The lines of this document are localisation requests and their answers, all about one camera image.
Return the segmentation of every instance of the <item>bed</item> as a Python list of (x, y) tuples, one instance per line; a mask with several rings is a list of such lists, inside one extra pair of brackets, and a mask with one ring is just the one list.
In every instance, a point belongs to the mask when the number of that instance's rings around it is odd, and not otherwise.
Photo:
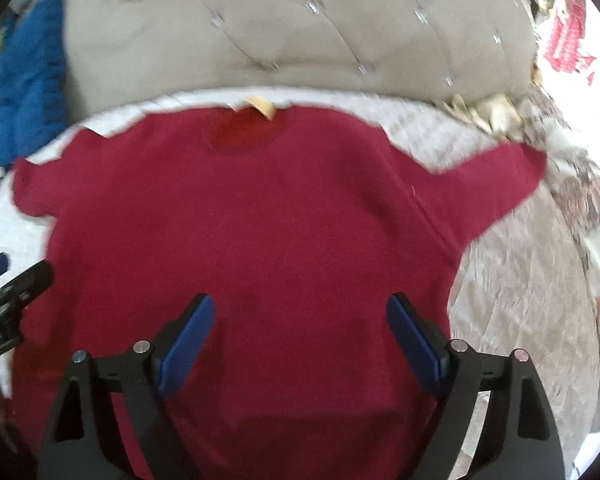
[[(570, 473), (598, 402), (600, 221), (583, 225), (570, 216), (565, 179), (594, 170), (560, 113), (531, 85), (535, 40), (526, 0), (66, 0), (65, 27), (69, 113), (104, 136), (146, 113), (236, 107), (257, 95), (380, 124), (430, 170), (507, 136), (547, 150), (551, 163), (538, 190), (466, 250), (448, 314), (452, 336), (479, 351), (529, 351)], [(252, 29), (266, 34), (255, 39)], [(253, 84), (265, 86), (245, 88)], [(225, 86), (234, 88), (219, 89)], [(491, 135), (464, 110), (450, 116), (421, 102), (460, 94), (481, 109), (498, 93), (516, 104), (519, 121)], [(58, 157), (76, 131), (30, 160)], [(53, 228), (52, 219), (17, 211), (11, 179), (0, 186), (0, 252), (12, 259), (0, 285), (43, 257)], [(7, 396), (10, 381), (5, 356)], [(478, 399), (456, 477), (468, 468), (487, 402)]]

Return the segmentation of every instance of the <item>red shirt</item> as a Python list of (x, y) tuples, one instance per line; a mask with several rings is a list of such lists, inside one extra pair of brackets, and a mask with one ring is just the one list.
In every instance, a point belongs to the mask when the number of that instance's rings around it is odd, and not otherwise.
[(110, 139), (82, 130), (42, 166), (19, 160), (17, 207), (57, 223), (56, 281), (14, 358), (17, 426), (37, 450), (72, 352), (125, 351), (206, 292), (215, 326), (166, 404), (205, 478), (394, 480), (431, 403), (386, 300), (405, 292), (448, 332), (462, 250), (544, 167), (504, 144), (431, 174), (381, 129), (307, 107), (149, 115)]

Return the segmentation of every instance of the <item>tufted headboard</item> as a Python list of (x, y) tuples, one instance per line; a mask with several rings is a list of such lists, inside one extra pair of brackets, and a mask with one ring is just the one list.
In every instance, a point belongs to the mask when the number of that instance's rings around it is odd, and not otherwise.
[(255, 84), (516, 96), (536, 49), (528, 0), (66, 0), (65, 41), (73, 120)]

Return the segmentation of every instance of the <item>white bed sheet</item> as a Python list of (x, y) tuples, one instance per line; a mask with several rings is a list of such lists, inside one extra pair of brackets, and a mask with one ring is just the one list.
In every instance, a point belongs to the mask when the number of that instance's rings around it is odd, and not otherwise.
[[(82, 124), (112, 136), (149, 112), (202, 105), (239, 107), (258, 95), (290, 103), (336, 107), (380, 124), (390, 140), (430, 170), (448, 168), (496, 145), (476, 128), (461, 124), (419, 102), (375, 95), (289, 88), (221, 89), (176, 94), (94, 116)], [(57, 158), (77, 127), (32, 156)], [(0, 286), (43, 258), (51, 218), (22, 215), (11, 201), (11, 175), (0, 188), (0, 252), (11, 257)], [(592, 300), (578, 252), (562, 214), (546, 188), (494, 224), (465, 251), (449, 299), (452, 335), (479, 351), (509, 354), (527, 348), (554, 410), (567, 473), (586, 437), (596, 408), (598, 337)], [(0, 358), (0, 385), (10, 396), (11, 356)], [(467, 468), (484, 418), (486, 397), (478, 400), (462, 446), (456, 474)]]

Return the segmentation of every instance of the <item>blue pillow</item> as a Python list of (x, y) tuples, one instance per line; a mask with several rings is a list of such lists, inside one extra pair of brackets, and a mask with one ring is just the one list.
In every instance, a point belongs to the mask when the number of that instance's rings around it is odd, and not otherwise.
[(62, 0), (42, 0), (0, 53), (0, 167), (36, 152), (66, 127)]

